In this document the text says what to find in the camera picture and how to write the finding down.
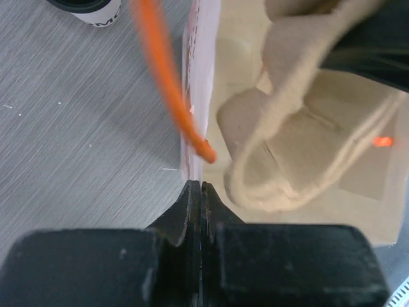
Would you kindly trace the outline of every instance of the gray metal surface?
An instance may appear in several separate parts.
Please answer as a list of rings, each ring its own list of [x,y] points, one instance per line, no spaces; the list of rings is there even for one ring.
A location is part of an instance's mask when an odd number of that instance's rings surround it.
[[[45,0],[0,1],[0,262],[35,228],[144,227],[183,183],[180,139],[123,0],[94,28]],[[164,1],[175,57],[188,0]]]

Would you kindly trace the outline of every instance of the black plastic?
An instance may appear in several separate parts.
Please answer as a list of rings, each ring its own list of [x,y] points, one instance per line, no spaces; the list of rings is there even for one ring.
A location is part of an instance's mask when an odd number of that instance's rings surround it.
[[[96,12],[111,2],[111,0],[47,0],[47,1],[63,11],[76,14],[87,14]]]

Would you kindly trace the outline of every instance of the orange cable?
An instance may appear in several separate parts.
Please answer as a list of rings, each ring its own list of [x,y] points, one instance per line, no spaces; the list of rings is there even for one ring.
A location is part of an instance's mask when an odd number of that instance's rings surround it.
[[[195,131],[191,114],[183,101],[165,16],[158,0],[131,0],[130,9],[134,24],[141,34],[149,68],[175,124],[196,153],[207,162],[214,163],[216,153],[207,140]]]

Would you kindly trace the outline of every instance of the white label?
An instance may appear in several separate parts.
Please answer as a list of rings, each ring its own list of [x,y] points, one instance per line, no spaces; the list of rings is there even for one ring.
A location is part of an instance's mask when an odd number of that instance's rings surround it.
[[[120,10],[121,0],[111,0],[111,2],[98,11],[86,14],[72,13],[72,15],[76,16],[87,24],[102,28],[110,26],[118,18]]]

